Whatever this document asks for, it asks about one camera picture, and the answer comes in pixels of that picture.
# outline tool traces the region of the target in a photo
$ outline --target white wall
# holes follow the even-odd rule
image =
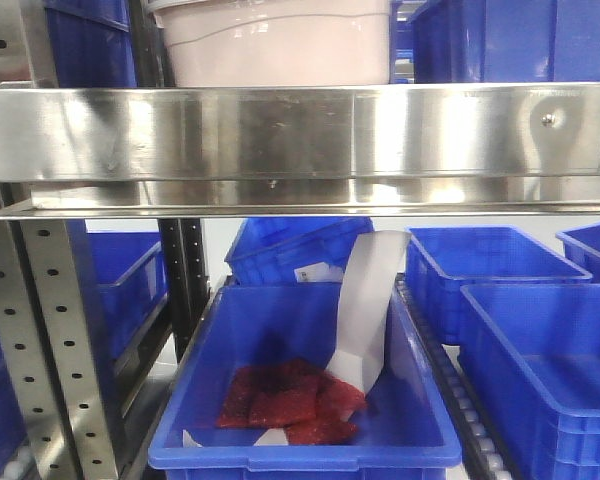
[[[207,270],[211,285],[230,273],[224,257],[236,236],[242,219],[213,218],[203,221]],[[376,230],[401,230],[408,226],[425,225],[516,225],[550,248],[562,253],[562,244],[555,233],[567,228],[600,222],[600,215],[534,215],[475,217],[387,217],[373,219]],[[90,230],[146,231],[157,229],[155,220],[91,220]]]

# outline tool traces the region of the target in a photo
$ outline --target white paper sheet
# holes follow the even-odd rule
[[[327,370],[365,394],[384,365],[387,308],[409,239],[407,232],[359,235],[342,280],[336,348]],[[287,444],[281,429],[268,430],[255,443]]]

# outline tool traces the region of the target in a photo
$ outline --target reflective steel surface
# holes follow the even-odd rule
[[[0,181],[600,175],[600,84],[0,91]]]
[[[36,185],[0,218],[600,213],[600,176]]]
[[[0,222],[0,343],[40,476],[80,480],[58,373],[19,228]]]

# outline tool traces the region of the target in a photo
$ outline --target meat slice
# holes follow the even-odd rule
[[[316,418],[320,377],[309,375],[289,381],[285,390],[260,392],[249,415],[251,427],[280,428]]]

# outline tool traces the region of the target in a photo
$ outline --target white plastic container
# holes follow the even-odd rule
[[[389,0],[149,0],[181,87],[389,82]]]

